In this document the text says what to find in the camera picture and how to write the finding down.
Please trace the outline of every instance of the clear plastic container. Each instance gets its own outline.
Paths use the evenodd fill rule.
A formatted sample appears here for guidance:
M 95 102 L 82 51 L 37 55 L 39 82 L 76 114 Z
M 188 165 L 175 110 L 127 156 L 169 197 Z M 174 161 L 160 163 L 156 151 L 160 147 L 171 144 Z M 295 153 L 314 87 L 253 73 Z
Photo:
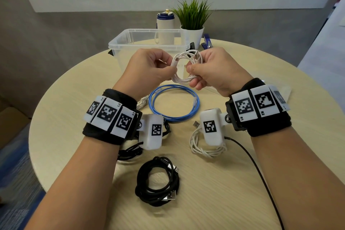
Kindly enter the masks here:
M 184 29 L 126 29 L 109 42 L 109 48 L 123 72 L 140 48 L 159 48 L 175 56 L 188 50 L 190 44 Z

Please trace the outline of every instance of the blue cable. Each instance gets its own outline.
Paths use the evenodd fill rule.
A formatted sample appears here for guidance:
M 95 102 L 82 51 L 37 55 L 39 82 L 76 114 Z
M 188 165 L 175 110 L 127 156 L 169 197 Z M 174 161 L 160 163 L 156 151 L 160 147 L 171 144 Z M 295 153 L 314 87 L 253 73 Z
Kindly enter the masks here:
M 157 96 L 160 93 L 162 93 L 166 90 L 169 90 L 169 89 L 182 89 L 182 90 L 190 93 L 193 97 L 195 97 L 193 108 L 189 114 L 184 115 L 184 116 L 173 117 L 173 116 L 163 115 L 162 113 L 159 113 L 155 109 L 155 101 L 156 101 Z M 185 86 L 182 86 L 182 85 L 163 85 L 163 86 L 157 87 L 149 95 L 148 103 L 149 103 L 149 108 L 152 110 L 152 112 L 154 114 L 162 115 L 168 122 L 181 122 L 181 121 L 185 121 L 187 119 L 190 119 L 191 117 L 193 117 L 196 114 L 196 112 L 199 110 L 199 107 L 200 107 L 200 99 L 199 99 L 198 95 L 192 89 L 185 87 Z

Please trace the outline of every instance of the screw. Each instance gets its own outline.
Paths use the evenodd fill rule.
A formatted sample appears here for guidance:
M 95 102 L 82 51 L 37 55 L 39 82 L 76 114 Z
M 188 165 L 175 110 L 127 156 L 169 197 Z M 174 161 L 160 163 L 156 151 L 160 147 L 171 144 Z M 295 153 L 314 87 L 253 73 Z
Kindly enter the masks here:
M 225 116 L 225 122 L 231 123 L 231 119 L 230 119 L 230 116 L 229 116 L 229 115 L 226 115 L 226 116 Z

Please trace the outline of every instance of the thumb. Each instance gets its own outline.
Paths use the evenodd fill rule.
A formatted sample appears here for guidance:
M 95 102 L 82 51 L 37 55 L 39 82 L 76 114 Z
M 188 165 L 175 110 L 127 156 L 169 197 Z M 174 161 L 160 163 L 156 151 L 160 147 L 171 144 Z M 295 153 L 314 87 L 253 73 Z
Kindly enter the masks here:
M 203 76 L 206 71 L 206 64 L 192 64 L 186 67 L 188 74 L 196 75 L 196 76 Z
M 177 72 L 176 66 L 166 66 L 164 68 L 157 68 L 160 77 L 165 81 L 172 78 Z

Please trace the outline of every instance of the wooden table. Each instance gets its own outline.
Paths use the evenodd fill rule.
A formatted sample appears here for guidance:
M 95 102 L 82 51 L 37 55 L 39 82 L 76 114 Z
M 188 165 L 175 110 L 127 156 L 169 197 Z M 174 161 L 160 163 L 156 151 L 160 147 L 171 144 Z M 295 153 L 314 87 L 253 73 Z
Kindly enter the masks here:
M 293 127 L 345 182 L 345 117 L 334 99 L 306 74 L 277 57 L 230 42 L 212 43 L 224 47 L 250 73 L 262 73 L 291 86 L 288 103 Z M 29 150 L 46 191 L 83 138 L 83 115 L 90 102 L 111 88 L 120 75 L 117 61 L 104 51 L 67 71 L 42 97 L 32 118 Z M 225 112 L 226 98 L 205 89 L 197 93 L 200 111 L 219 107 Z M 170 91 L 161 94 L 155 106 L 164 114 L 179 116 L 188 113 L 192 103 L 188 93 Z M 151 113 L 148 106 L 143 112 Z M 228 151 L 213 160 L 191 153 L 188 142 L 195 120 L 199 114 L 171 124 L 172 133 L 160 149 L 144 151 L 132 162 L 118 162 L 108 205 L 108 229 L 280 229 L 262 181 L 239 146 L 227 142 Z M 229 125 L 226 134 L 256 158 L 248 133 L 235 132 Z M 169 157 L 180 169 L 181 180 L 177 199 L 158 208 L 134 194 L 140 166 L 156 155 Z M 162 186 L 164 180 L 166 175 L 160 170 L 150 184 Z

